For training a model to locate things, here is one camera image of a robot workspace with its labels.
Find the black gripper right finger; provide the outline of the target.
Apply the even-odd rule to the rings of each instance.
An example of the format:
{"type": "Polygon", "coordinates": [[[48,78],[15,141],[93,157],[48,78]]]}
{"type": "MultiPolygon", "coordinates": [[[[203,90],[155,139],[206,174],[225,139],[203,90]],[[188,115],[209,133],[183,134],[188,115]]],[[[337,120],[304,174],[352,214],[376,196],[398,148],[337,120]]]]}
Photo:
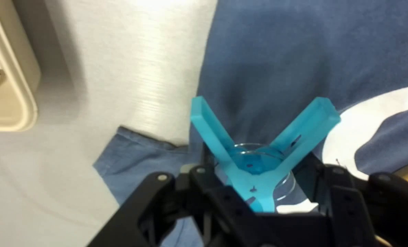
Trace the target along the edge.
{"type": "Polygon", "coordinates": [[[304,160],[304,192],[320,204],[334,247],[408,247],[408,181],[391,172],[356,178],[348,168],[304,160]]]}

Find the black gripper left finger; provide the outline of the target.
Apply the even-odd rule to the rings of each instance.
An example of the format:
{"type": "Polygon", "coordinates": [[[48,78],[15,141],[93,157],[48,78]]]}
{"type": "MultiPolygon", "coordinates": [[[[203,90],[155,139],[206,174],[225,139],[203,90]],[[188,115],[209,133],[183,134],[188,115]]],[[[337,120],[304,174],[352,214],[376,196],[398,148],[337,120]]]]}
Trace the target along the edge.
{"type": "Polygon", "coordinates": [[[203,247],[240,247],[225,219],[235,192],[213,170],[194,167],[174,177],[148,174],[107,219],[88,247],[161,247],[180,219],[191,218],[203,247]]]}

